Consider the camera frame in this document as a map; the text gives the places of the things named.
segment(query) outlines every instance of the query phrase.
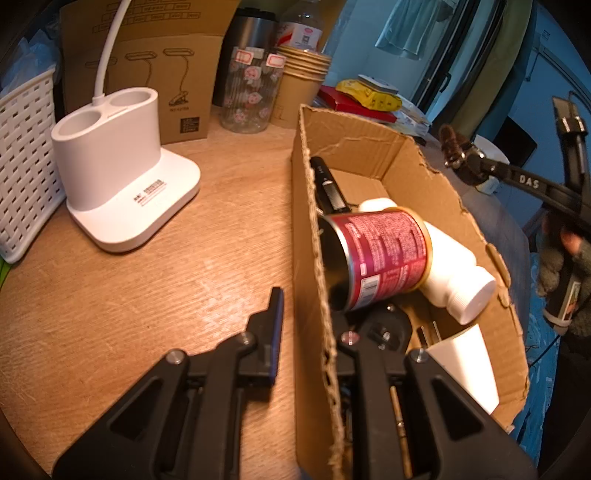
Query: screw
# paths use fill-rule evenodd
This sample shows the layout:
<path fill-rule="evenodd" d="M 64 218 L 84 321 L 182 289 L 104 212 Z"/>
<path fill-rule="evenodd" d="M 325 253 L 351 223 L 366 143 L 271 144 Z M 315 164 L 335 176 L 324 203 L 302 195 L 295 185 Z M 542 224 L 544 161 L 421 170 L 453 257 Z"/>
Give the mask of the screw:
<path fill-rule="evenodd" d="M 359 342 L 359 339 L 361 337 L 359 336 L 359 334 L 357 332 L 354 332 L 353 330 L 349 330 L 348 332 L 343 333 L 343 335 L 340 336 L 340 341 L 342 343 L 344 343 L 345 345 L 354 345 L 357 342 Z"/>
<path fill-rule="evenodd" d="M 184 352 L 182 350 L 171 350 L 166 354 L 166 361 L 169 364 L 178 365 L 184 359 Z"/>
<path fill-rule="evenodd" d="M 250 345 L 255 341 L 255 336 L 251 332 L 242 332 L 238 335 L 238 342 L 243 345 Z"/>
<path fill-rule="evenodd" d="M 424 348 L 419 348 L 410 352 L 410 358 L 412 358 L 416 363 L 422 364 L 429 360 L 429 354 Z"/>

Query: red can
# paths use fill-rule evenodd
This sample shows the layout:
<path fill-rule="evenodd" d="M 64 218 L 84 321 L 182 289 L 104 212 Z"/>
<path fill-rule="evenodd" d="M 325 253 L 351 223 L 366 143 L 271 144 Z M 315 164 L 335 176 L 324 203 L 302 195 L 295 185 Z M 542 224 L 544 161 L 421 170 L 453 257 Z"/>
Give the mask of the red can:
<path fill-rule="evenodd" d="M 403 207 L 318 218 L 332 309 L 355 310 L 422 285 L 433 247 L 423 220 Z"/>

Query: barcode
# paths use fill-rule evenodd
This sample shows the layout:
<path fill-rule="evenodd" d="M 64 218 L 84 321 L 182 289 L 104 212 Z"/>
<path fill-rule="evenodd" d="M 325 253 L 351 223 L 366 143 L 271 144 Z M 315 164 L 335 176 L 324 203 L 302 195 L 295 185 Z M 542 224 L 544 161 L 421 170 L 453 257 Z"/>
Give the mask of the barcode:
<path fill-rule="evenodd" d="M 143 191 L 139 192 L 134 201 L 139 203 L 142 207 L 159 194 L 166 187 L 166 182 L 160 179 L 148 185 Z"/>
<path fill-rule="evenodd" d="M 363 278 L 361 280 L 361 288 L 359 289 L 359 300 L 355 304 L 355 308 L 364 307 L 372 302 L 379 287 L 379 275 Z"/>
<path fill-rule="evenodd" d="M 146 192 L 146 194 L 149 195 L 150 193 L 152 193 L 154 190 L 156 190 L 161 185 L 164 185 L 164 182 L 162 180 L 156 180 L 152 185 L 150 185 L 148 188 L 144 189 L 144 192 Z"/>

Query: yellow snack package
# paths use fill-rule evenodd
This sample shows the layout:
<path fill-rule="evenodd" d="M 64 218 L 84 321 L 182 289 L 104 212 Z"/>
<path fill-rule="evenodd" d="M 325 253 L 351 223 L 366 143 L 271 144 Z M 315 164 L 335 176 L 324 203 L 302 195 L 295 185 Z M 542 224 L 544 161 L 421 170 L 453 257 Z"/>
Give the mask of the yellow snack package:
<path fill-rule="evenodd" d="M 336 89 L 351 95 L 365 108 L 378 112 L 392 112 L 398 110 L 402 105 L 402 100 L 396 95 L 373 90 L 357 80 L 342 80 Z"/>

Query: white label sticker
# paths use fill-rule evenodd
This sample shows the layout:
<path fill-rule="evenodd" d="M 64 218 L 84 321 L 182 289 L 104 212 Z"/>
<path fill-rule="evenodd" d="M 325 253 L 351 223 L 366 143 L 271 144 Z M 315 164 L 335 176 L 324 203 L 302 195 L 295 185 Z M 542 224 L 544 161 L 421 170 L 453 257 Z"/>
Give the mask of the white label sticker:
<path fill-rule="evenodd" d="M 139 203 L 142 207 L 156 197 L 161 191 L 166 188 L 166 182 L 160 179 L 151 183 L 134 197 L 134 201 Z"/>
<path fill-rule="evenodd" d="M 234 57 L 234 60 L 236 60 L 238 63 L 250 65 L 252 63 L 253 58 L 254 58 L 254 55 L 251 51 L 236 50 L 236 56 Z"/>
<path fill-rule="evenodd" d="M 244 50 L 248 50 L 249 52 L 252 53 L 252 55 L 256 58 L 261 60 L 263 58 L 263 55 L 265 54 L 265 49 L 264 48 L 258 48 L 258 47 L 245 47 Z"/>
<path fill-rule="evenodd" d="M 273 67 L 275 69 L 282 69 L 285 66 L 285 57 L 283 55 L 269 53 L 265 65 L 267 65 L 268 67 Z"/>

